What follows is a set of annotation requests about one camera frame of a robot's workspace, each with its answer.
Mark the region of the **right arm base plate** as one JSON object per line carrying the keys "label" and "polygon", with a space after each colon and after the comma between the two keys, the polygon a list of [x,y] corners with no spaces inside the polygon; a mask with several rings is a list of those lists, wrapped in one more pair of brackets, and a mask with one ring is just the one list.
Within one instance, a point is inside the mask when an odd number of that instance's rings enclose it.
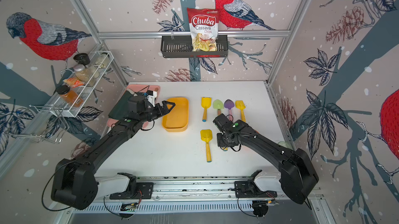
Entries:
{"label": "right arm base plate", "polygon": [[234,191],[236,198],[276,198],[276,191],[261,191],[253,182],[235,181]]}

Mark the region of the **light green shovel wooden handle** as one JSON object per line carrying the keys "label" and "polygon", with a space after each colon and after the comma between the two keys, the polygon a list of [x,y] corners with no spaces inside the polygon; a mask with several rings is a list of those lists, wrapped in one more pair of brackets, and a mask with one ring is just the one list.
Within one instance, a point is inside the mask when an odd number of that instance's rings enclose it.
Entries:
{"label": "light green shovel wooden handle", "polygon": [[224,109],[224,104],[221,100],[216,99],[213,102],[213,108],[217,110],[217,115],[220,115],[222,113],[222,109]]}

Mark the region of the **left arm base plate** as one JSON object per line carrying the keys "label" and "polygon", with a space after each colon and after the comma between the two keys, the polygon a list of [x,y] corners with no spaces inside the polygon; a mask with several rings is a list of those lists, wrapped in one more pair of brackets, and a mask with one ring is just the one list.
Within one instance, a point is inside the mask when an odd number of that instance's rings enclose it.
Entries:
{"label": "left arm base plate", "polygon": [[114,193],[109,196],[110,200],[149,200],[152,198],[152,182],[136,182],[135,189],[127,189],[121,193]]}

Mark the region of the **wide yellow shovel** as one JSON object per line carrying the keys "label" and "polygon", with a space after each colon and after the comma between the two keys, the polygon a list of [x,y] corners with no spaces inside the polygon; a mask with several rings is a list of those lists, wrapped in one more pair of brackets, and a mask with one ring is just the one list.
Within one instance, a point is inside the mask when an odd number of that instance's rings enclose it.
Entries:
{"label": "wide yellow shovel", "polygon": [[201,140],[205,142],[207,162],[210,163],[212,162],[212,155],[209,143],[213,139],[212,131],[210,129],[203,129],[200,134]]}

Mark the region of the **purple shovel pink handle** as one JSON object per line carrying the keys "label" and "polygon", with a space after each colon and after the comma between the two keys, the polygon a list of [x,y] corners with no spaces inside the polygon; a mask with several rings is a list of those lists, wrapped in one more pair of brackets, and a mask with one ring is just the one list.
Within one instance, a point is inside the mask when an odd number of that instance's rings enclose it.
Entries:
{"label": "purple shovel pink handle", "polygon": [[227,100],[224,102],[224,107],[225,107],[226,109],[228,109],[227,118],[228,118],[230,121],[233,121],[232,109],[234,108],[234,106],[235,106],[234,102],[233,102],[232,100],[230,100],[230,99],[227,99]]}

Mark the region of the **yellow square shovel yellow handle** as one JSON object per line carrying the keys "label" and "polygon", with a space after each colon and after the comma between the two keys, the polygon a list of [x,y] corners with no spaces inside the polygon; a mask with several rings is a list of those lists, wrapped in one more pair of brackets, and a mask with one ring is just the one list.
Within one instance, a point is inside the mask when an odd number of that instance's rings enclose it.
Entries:
{"label": "yellow square shovel yellow handle", "polygon": [[243,100],[237,100],[237,101],[235,102],[235,107],[236,107],[237,109],[239,109],[240,112],[241,112],[241,120],[242,120],[243,122],[246,122],[246,117],[245,117],[245,113],[244,113],[244,110],[246,109],[246,106],[245,106]]}

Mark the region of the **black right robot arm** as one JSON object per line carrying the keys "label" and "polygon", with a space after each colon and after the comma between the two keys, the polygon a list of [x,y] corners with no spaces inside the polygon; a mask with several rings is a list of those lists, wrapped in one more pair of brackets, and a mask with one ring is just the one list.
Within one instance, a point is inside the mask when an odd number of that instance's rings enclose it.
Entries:
{"label": "black right robot arm", "polygon": [[213,123],[219,130],[219,147],[245,146],[261,155],[281,173],[282,191],[295,203],[303,204],[319,182],[311,159],[304,150],[283,147],[244,121],[232,122],[224,114],[217,116]]}

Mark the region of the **yellow square shovel blue tip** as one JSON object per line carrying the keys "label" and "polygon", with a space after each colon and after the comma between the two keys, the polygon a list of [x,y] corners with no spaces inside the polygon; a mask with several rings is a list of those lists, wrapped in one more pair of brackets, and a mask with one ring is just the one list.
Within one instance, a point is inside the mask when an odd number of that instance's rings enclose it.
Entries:
{"label": "yellow square shovel blue tip", "polygon": [[202,97],[201,106],[204,109],[202,121],[207,121],[207,109],[211,107],[212,99],[210,97]]}

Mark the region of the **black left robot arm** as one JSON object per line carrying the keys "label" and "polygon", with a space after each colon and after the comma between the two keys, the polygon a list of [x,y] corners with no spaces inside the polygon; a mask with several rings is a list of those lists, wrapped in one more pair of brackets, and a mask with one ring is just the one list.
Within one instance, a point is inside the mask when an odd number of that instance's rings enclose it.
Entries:
{"label": "black left robot arm", "polygon": [[142,129],[145,122],[166,116],[175,103],[162,101],[147,108],[146,99],[129,103],[130,111],[94,146],[73,159],[63,159],[54,173],[51,199],[69,207],[83,210],[99,196],[100,182],[95,178],[98,168],[122,144]]}

